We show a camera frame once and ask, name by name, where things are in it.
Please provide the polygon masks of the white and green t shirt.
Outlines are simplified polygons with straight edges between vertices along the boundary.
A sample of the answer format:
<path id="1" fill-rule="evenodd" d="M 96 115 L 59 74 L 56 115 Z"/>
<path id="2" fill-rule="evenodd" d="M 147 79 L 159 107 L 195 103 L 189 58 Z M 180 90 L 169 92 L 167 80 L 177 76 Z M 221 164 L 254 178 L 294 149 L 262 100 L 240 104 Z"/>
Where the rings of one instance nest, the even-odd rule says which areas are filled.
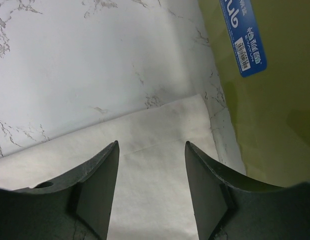
<path id="1" fill-rule="evenodd" d="M 0 188 L 33 188 L 118 141 L 108 239 L 195 240 L 185 144 L 206 144 L 209 125 L 200 95 L 135 112 L 0 158 Z"/>

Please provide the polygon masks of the blue label on bin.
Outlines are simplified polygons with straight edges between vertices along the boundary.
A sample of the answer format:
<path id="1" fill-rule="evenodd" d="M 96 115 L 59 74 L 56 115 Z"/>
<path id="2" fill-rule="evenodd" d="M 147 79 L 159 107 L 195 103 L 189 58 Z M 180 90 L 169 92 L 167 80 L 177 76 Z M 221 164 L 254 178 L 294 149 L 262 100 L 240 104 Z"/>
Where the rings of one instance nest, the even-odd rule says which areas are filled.
<path id="1" fill-rule="evenodd" d="M 267 68 L 267 58 L 250 0 L 220 0 L 236 63 L 243 78 Z"/>

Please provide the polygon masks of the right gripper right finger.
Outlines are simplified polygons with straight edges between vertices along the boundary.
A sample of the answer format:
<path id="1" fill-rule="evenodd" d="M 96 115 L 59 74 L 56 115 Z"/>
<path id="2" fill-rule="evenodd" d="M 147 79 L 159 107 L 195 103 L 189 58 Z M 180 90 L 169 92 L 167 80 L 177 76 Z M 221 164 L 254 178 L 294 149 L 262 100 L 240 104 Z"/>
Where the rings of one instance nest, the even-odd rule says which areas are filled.
<path id="1" fill-rule="evenodd" d="M 185 166 L 201 240 L 310 240 L 310 181 L 290 187 L 245 176 L 191 142 Z"/>

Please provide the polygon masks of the olive green plastic bin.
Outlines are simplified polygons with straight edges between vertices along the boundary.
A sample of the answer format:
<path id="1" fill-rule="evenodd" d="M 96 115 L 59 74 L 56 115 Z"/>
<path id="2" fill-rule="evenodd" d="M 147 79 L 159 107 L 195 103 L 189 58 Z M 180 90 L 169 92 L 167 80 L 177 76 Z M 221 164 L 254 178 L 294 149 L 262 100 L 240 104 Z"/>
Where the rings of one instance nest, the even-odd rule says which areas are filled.
<path id="1" fill-rule="evenodd" d="M 250 0 L 267 68 L 242 77 L 219 0 L 201 0 L 241 159 L 249 177 L 310 181 L 310 0 Z"/>

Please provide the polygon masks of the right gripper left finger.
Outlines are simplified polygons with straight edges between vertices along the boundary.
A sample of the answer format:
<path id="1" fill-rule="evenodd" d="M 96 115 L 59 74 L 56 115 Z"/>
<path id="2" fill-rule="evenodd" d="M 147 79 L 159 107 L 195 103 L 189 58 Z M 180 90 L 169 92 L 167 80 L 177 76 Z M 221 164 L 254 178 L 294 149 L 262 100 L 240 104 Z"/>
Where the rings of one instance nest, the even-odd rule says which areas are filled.
<path id="1" fill-rule="evenodd" d="M 0 188 L 0 240 L 105 240 L 119 155 L 114 141 L 33 188 Z"/>

